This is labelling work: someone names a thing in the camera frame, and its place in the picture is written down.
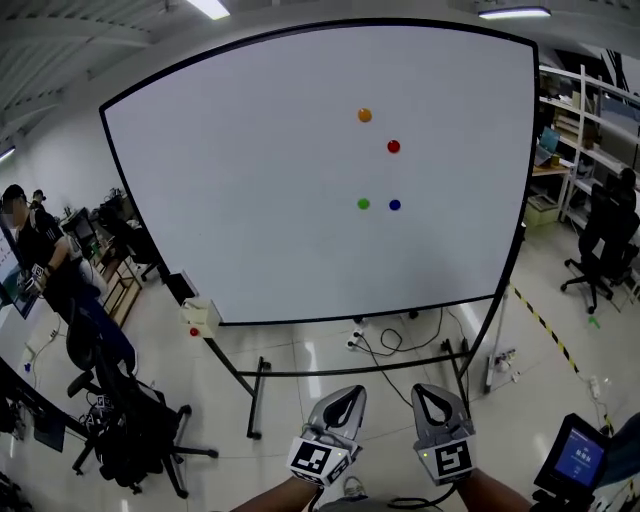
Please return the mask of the black whiteboard eraser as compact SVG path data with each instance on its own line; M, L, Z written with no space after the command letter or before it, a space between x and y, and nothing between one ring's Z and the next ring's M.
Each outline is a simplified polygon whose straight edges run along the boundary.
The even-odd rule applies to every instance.
M199 296L199 292L184 271L169 274L164 283L179 305L187 299Z

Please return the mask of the wooden desk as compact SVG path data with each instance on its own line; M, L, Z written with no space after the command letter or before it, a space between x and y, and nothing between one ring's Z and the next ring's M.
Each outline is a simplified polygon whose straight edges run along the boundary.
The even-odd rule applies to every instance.
M565 196L570 182L570 167L562 164L543 167L535 166L533 168L532 179L529 183L528 198L533 195L544 195L556 203L558 205L558 220L563 210Z

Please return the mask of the small black monitor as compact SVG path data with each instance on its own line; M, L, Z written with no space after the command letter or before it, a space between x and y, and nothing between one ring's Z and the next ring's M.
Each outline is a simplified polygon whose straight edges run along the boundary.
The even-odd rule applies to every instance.
M588 497L604 474L609 448L609 437L568 414L534 484L567 500Z

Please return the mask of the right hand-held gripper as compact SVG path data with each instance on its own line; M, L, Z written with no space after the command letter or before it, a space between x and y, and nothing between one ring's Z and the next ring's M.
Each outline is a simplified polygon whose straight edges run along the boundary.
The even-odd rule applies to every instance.
M468 478L475 468L475 429L463 400L442 387L418 383L411 403L418 436L413 449L433 483Z

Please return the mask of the person's left forearm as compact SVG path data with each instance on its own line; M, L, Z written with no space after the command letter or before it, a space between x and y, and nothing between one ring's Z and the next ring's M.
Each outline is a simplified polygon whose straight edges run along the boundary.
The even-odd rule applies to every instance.
M291 477L230 512L304 512L319 491L319 486Z

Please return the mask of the white shelf rack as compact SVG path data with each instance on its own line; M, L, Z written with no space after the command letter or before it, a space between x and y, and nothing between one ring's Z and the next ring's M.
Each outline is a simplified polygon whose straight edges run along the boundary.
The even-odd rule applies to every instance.
M640 207L640 94L587 74L541 65L539 100L553 111L565 175L559 192L559 219L586 225L595 184L629 168L636 175Z

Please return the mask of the pale storage box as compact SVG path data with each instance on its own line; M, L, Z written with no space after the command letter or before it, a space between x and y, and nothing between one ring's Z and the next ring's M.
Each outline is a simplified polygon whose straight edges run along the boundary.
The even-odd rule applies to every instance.
M553 223L557 220L558 205L544 195L533 195L527 199L524 213L524 224L537 227Z

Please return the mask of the black-framed whiteboard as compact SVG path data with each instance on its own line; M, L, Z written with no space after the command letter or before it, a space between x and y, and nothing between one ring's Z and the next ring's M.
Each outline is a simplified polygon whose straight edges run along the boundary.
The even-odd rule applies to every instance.
M202 52L99 113L166 267L225 324L297 323L496 295L517 254L537 84L531 40L365 18Z

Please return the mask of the yellow black floor tape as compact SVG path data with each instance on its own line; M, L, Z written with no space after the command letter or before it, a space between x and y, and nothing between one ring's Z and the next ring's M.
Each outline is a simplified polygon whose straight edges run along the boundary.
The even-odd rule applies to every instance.
M577 378L587 387L590 401L594 404L595 410L602 416L601 427L604 429L604 433L610 437L615 434L615 428L611 421L611 417L608 413L608 408L604 402L600 401L600 397L598 400L594 400L591 396L589 379L584 376L584 373L580 371L578 368L574 358L568 351L566 345L559 338L557 333L552 329L551 325L545 321L545 319L538 313L538 311L533 307L533 305L522 295L519 289L510 282L509 290L517 297L517 299L526 307L529 313L534 317L534 319L541 325L541 327L546 331L548 336L554 342L557 350L562 354L569 367L573 371L573 373L577 376Z

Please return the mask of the open laptop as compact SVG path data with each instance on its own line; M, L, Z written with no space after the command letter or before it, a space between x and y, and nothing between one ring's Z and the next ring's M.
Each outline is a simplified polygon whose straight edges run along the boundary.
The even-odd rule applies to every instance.
M542 167L547 165L556 152L560 134L545 126L536 146L534 165Z

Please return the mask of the black monitor mount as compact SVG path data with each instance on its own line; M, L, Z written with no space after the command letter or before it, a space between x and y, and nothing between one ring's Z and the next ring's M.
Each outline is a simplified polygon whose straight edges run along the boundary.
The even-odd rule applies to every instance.
M595 501L593 495L566 498L554 496L539 489L532 498L534 500L529 512L589 512Z

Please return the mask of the black desk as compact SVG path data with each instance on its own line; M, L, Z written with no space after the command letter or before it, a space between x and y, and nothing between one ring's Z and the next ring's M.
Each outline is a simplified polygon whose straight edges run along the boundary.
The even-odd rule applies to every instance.
M24 415L31 420L35 440L55 451L64 450L67 432L89 439L85 426L38 393L0 357L0 433L22 440Z

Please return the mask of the black office chair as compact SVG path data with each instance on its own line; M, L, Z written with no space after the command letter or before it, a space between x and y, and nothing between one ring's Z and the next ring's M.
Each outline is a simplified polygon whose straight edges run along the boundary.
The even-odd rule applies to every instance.
M569 285L587 283L591 291L592 315L598 306L598 291L607 300L613 298L612 286L618 286L631 274L632 260L640 247L631 240L640 228L640 217L628 201L616 198L612 191L594 184L591 190L591 211L579 237L580 260L567 259L566 267L573 266L581 276L564 282L560 290Z
M148 233L142 227L132 227L106 204L98 209L98 223L112 235L113 244L123 255L136 264L145 265L140 279L146 282L148 274L160 264L160 257Z
M81 475L84 462L95 454L100 474L107 481L139 494L147 476L165 473L176 495L186 499L189 493L178 472L183 457L218 457L214 449L179 444L192 415L191 406L174 410L161 391L124 374L98 324L78 305L73 306L66 348L72 362L83 371L69 384L67 395L86 391L96 397L82 421L88 437L72 465L74 472Z

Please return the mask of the wooden low shelf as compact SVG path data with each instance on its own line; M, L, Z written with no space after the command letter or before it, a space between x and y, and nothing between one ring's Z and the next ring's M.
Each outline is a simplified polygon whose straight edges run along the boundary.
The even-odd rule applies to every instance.
M135 266L127 260L114 259L102 267L102 277L107 283L107 292L101 302L107 315L123 327L138 296L142 282L138 279Z

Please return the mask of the white box on whiteboard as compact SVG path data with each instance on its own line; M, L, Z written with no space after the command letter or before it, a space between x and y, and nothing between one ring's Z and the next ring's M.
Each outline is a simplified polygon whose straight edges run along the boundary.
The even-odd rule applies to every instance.
M181 305L179 320L189 335L191 328L197 328L199 330L197 337L208 339L215 338L221 323L220 315L214 303L210 299L199 297L187 299Z

